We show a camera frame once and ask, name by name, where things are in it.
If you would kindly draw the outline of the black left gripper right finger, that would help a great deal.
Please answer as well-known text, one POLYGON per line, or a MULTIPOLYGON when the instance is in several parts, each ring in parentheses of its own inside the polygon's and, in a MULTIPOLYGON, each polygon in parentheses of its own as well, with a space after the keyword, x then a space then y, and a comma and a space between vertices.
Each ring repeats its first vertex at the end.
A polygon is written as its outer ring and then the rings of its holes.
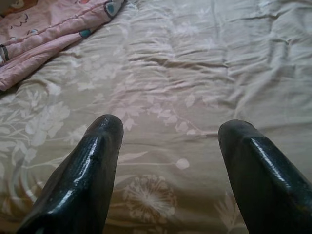
POLYGON ((230 120, 218 130, 231 188, 251 234, 310 234, 312 184, 253 125, 230 120))

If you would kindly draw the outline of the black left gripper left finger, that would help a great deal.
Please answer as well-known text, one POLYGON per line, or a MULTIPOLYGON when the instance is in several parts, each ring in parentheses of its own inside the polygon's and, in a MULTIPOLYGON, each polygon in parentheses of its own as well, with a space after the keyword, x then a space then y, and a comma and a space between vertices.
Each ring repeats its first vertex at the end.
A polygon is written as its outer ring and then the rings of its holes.
POLYGON ((17 233, 102 233, 123 133, 118 117, 98 117, 51 174, 17 233))

